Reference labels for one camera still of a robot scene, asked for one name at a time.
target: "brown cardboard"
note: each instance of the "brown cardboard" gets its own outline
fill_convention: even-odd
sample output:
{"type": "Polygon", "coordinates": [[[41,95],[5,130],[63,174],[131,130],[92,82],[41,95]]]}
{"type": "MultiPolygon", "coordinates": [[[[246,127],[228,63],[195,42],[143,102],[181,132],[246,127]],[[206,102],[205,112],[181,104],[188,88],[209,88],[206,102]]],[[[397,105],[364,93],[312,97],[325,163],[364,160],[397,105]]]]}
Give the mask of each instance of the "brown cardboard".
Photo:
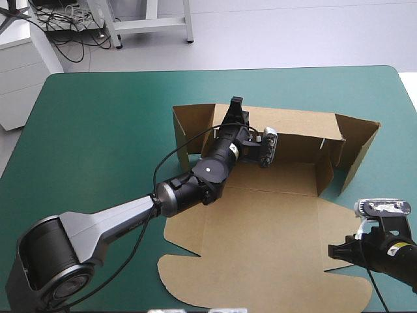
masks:
{"type": "Polygon", "coordinates": [[[227,187],[215,205],[169,219],[165,238],[201,257],[163,256],[162,282],[174,297],[196,306],[262,313],[363,311],[372,291],[366,279],[323,272],[328,233],[319,231],[317,200],[227,187]],[[192,234],[197,237],[190,240],[192,234]]]}
{"type": "MultiPolygon", "coordinates": [[[[177,146],[220,124],[226,110],[219,104],[174,107],[177,146]]],[[[197,306],[361,312],[371,296],[369,282],[324,272],[348,265],[330,259],[327,246],[354,233],[359,221],[317,195],[331,182],[333,168],[349,169],[349,183],[379,124],[334,113],[244,110],[251,126],[280,134],[274,163],[268,169],[238,163],[222,199],[167,221],[165,238],[201,257],[163,256],[162,282],[197,306]]],[[[209,133],[179,151],[181,166],[187,170],[188,154],[204,155],[212,139],[209,133]]]]}

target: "white floor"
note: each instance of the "white floor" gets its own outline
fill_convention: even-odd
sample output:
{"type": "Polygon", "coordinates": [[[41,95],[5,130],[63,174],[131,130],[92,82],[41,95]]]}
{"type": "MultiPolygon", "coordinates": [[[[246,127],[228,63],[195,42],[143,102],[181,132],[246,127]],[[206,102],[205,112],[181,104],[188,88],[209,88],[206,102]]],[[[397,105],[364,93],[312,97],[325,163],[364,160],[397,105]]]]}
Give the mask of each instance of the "white floor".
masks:
{"type": "MultiPolygon", "coordinates": [[[[113,0],[122,20],[144,0],[113,0]]],[[[86,49],[67,72],[391,65],[417,106],[417,0],[190,0],[195,42],[185,32],[125,35],[123,49],[86,49]]],[[[182,0],[160,0],[160,16],[182,0]]],[[[63,51],[76,59],[78,45],[63,51]]],[[[20,135],[0,127],[0,175],[20,135]]]]}

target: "cardboard flap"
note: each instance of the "cardboard flap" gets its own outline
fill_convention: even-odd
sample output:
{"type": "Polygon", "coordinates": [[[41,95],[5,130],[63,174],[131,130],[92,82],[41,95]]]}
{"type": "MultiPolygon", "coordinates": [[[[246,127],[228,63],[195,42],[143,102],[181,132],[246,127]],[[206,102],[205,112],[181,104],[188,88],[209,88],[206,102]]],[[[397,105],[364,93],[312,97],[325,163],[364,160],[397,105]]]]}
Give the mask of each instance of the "cardboard flap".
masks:
{"type": "Polygon", "coordinates": [[[321,198],[317,198],[317,209],[323,270],[329,271],[351,266],[351,263],[330,258],[328,256],[328,245],[344,243],[346,235],[352,235],[358,231],[360,219],[355,217],[353,210],[321,198]]]}
{"type": "Polygon", "coordinates": [[[345,179],[345,182],[343,184],[341,191],[344,191],[346,187],[349,185],[349,183],[351,183],[353,177],[358,171],[359,165],[362,163],[363,159],[365,158],[367,150],[371,146],[371,143],[373,139],[375,138],[376,134],[377,134],[377,131],[375,131],[373,135],[370,137],[370,139],[368,139],[368,141],[365,142],[365,144],[361,147],[358,153],[358,156],[356,157],[356,160],[353,162],[352,166],[349,168],[349,171],[347,172],[347,176],[346,176],[346,179],[345,179]]]}
{"type": "Polygon", "coordinates": [[[241,162],[231,172],[226,187],[316,196],[315,166],[273,162],[269,168],[260,168],[257,164],[241,162]]]}
{"type": "Polygon", "coordinates": [[[319,212],[313,196],[226,187],[216,203],[167,220],[165,238],[194,242],[191,247],[198,237],[201,257],[163,256],[158,262],[162,282],[177,299],[195,306],[359,313],[371,297],[369,282],[323,271],[326,240],[343,240],[345,225],[355,221],[353,214],[335,218],[332,209],[340,211],[319,212]],[[202,216],[200,227],[180,221],[201,225],[202,216]]]}
{"type": "MultiPolygon", "coordinates": [[[[221,124],[229,108],[226,104],[216,104],[213,123],[221,124]]],[[[284,110],[243,106],[249,112],[252,127],[263,131],[265,127],[274,128],[279,134],[292,134],[331,140],[342,140],[334,113],[284,110]]]]}
{"type": "MultiPolygon", "coordinates": [[[[173,120],[177,147],[186,143],[198,133],[211,127],[213,124],[215,104],[194,104],[189,106],[174,106],[173,120]]],[[[177,152],[178,160],[184,171],[190,169],[189,154],[200,153],[207,136],[201,136],[190,142],[186,148],[177,152]]]]}
{"type": "Polygon", "coordinates": [[[206,205],[196,205],[180,215],[168,219],[164,237],[168,241],[195,254],[201,255],[206,223],[206,205]]]}
{"type": "Polygon", "coordinates": [[[349,169],[356,160],[362,146],[375,135],[381,126],[378,122],[356,119],[346,115],[336,114],[340,131],[345,139],[343,152],[338,168],[349,169]]]}

